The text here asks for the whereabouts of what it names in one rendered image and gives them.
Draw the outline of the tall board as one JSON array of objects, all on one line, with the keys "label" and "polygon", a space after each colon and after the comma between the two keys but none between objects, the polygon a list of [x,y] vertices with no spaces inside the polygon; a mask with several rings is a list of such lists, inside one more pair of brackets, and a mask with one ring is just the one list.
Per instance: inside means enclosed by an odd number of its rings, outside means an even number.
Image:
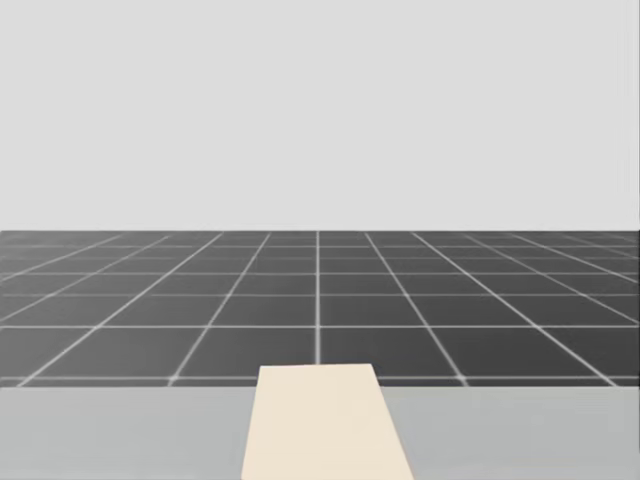
[{"label": "tall board", "polygon": [[241,480],[415,480],[369,364],[263,366]]}]

